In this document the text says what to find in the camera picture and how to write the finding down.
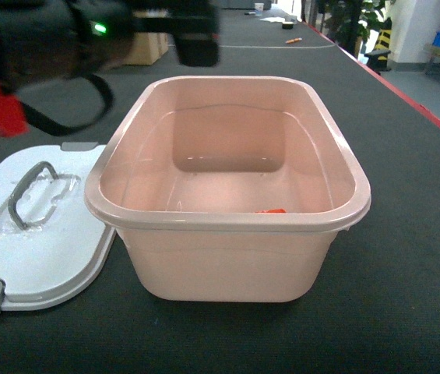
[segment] red edge stripe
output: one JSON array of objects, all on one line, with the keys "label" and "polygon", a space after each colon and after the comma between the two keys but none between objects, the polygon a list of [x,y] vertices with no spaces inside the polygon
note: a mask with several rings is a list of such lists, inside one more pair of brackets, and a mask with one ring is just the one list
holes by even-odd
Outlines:
[{"label": "red edge stripe", "polygon": [[[316,30],[313,26],[306,23],[306,25],[315,31],[318,35],[321,37],[324,37],[326,40],[331,41],[328,37],[323,35],[320,31]],[[414,108],[416,111],[421,113],[425,118],[427,118],[429,121],[434,123],[436,126],[440,128],[440,118],[437,117],[434,113],[429,111],[424,105],[417,103],[414,99],[412,99],[410,96],[406,95],[403,91],[399,90],[397,87],[393,86],[390,82],[382,78],[379,74],[374,72],[372,69],[370,69],[368,66],[366,66],[363,62],[358,61],[354,56],[350,55],[348,51],[345,51],[341,48],[341,51],[343,51],[349,58],[351,58],[353,61],[355,61],[359,66],[361,66],[366,72],[368,72],[371,76],[376,78],[380,83],[382,83],[384,86],[388,87],[393,93],[401,97],[407,104],[409,104],[412,108]]]}]

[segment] lid handle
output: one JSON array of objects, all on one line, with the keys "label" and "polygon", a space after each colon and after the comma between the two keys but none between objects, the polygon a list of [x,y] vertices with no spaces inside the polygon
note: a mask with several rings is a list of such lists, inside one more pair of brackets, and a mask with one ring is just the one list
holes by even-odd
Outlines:
[{"label": "lid handle", "polygon": [[31,186],[31,183],[33,183],[38,175],[41,174],[41,172],[47,169],[51,177],[53,179],[58,179],[58,174],[55,171],[54,167],[47,161],[41,161],[34,165],[17,183],[17,186],[14,188],[12,194],[9,197],[9,213],[12,220],[19,226],[21,230],[26,230],[30,225],[27,222],[24,222],[24,220],[20,217],[20,215],[17,213],[17,202],[20,200],[21,197],[23,197],[23,194],[25,191],[28,190],[28,188]]}]

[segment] pink plastic tub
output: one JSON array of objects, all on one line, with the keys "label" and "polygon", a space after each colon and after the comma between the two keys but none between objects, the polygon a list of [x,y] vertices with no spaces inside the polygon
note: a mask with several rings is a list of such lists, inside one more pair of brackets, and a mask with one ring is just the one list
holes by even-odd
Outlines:
[{"label": "pink plastic tub", "polygon": [[[315,91],[276,77],[149,86],[86,181],[139,279],[172,300],[286,302],[370,207],[368,180]],[[287,213],[255,213],[284,209]]]}]

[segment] green light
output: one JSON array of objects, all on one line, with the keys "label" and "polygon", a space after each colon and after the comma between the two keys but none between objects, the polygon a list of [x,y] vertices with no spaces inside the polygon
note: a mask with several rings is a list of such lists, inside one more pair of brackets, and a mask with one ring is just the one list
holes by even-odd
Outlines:
[{"label": "green light", "polygon": [[93,25],[93,28],[101,34],[107,33],[107,27],[104,26],[102,23],[95,23]]}]

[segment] black strap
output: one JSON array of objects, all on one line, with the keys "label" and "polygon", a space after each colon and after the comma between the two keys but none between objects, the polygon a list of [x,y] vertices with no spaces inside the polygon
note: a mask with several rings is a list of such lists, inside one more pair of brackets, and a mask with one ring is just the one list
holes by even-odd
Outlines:
[{"label": "black strap", "polygon": [[64,126],[54,121],[53,119],[47,117],[43,113],[37,111],[28,104],[22,103],[27,122],[33,127],[36,127],[37,129],[46,132],[47,134],[52,136],[66,136],[66,135],[74,134],[97,123],[102,117],[104,117],[112,109],[112,104],[114,103],[114,95],[107,82],[102,78],[100,78],[99,76],[90,74],[89,76],[85,76],[83,78],[88,80],[90,83],[92,83],[95,86],[95,88],[97,88],[97,91],[102,96],[102,100],[104,102],[104,107],[102,111],[92,121],[72,127]]}]

